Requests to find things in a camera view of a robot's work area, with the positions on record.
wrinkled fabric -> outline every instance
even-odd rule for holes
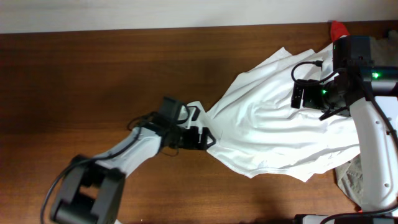
[[[362,205],[363,198],[363,175],[361,167],[361,157],[336,167],[336,183],[343,193],[357,205]]]
[[[220,139],[208,152],[233,171],[247,177],[286,174],[307,181],[344,164],[359,154],[352,118],[332,116],[319,121],[322,112],[290,107],[294,65],[324,61],[322,70],[302,65],[301,79],[324,78],[332,70],[331,45],[291,55],[281,48],[254,69],[235,79],[224,96],[207,112]]]

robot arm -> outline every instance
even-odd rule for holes
[[[206,150],[215,144],[207,127],[192,126],[198,118],[204,118],[200,112],[197,106],[187,107],[164,98],[159,112],[143,116],[130,135],[112,149],[91,159],[74,158],[73,168],[65,174],[52,205],[50,219],[64,224],[119,223],[116,217],[124,181],[145,160],[163,147]],[[80,192],[81,187],[97,187],[96,198]]]
[[[352,116],[358,132],[364,212],[333,215],[322,224],[344,218],[368,218],[377,223],[375,219],[391,216],[398,208],[398,68],[375,66],[371,49],[369,37],[344,37],[333,43],[334,72],[326,79],[296,80],[292,70],[291,107],[300,108],[303,99],[303,107],[324,112],[320,120],[335,114]],[[334,80],[324,83],[334,74]]]

white wall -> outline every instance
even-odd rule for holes
[[[0,33],[398,19],[398,0],[0,0]]]

red object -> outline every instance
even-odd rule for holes
[[[333,21],[330,27],[331,41],[339,39],[342,35],[349,35],[349,32],[342,22]]]

wooden table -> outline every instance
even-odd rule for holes
[[[381,37],[398,23],[346,23]],[[281,47],[297,54],[330,43],[328,24],[109,30],[0,35],[1,223],[38,223],[55,176],[79,153],[108,150],[126,123],[164,95],[206,110],[236,75]],[[332,171],[307,183],[249,179],[209,154],[159,154],[127,180],[124,223],[239,223],[296,213],[352,212]]]

